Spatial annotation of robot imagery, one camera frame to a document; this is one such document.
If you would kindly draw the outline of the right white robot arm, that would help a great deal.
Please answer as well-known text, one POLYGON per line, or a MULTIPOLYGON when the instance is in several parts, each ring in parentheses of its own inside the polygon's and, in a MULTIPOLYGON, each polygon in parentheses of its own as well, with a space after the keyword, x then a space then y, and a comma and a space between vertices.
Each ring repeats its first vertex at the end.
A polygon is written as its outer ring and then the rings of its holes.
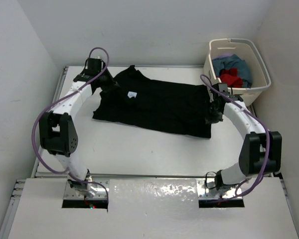
POLYGON ((206 109, 207 124, 228 118, 243 139, 238 162, 219 170, 215 177, 215 188, 225 189, 256 176, 257 182, 265 174, 276 173, 281 168, 282 135, 270 131, 246 108, 242 98, 229 93, 226 84, 210 86, 212 101, 206 109))

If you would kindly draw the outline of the black t shirt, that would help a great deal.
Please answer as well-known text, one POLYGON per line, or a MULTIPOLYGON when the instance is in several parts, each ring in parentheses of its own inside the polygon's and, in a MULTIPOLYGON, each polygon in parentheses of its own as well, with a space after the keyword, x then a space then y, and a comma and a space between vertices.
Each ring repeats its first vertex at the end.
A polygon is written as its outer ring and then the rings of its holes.
POLYGON ((118 73, 119 87, 100 93, 93 119, 172 134, 211 138, 205 121, 210 101, 205 85, 149 79, 134 66, 118 73))

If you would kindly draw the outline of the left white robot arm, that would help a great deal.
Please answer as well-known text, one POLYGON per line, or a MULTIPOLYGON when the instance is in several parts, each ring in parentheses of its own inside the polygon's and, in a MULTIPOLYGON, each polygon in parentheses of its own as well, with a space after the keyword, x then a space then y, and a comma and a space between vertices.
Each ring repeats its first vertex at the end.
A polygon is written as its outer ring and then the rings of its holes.
POLYGON ((89 57, 66 95, 39 120, 41 147, 59 161, 69 176, 70 185, 76 190, 88 191, 93 180, 76 153, 79 139, 74 119, 98 88, 112 90, 117 87, 119 85, 108 71, 106 63, 100 58, 89 57))

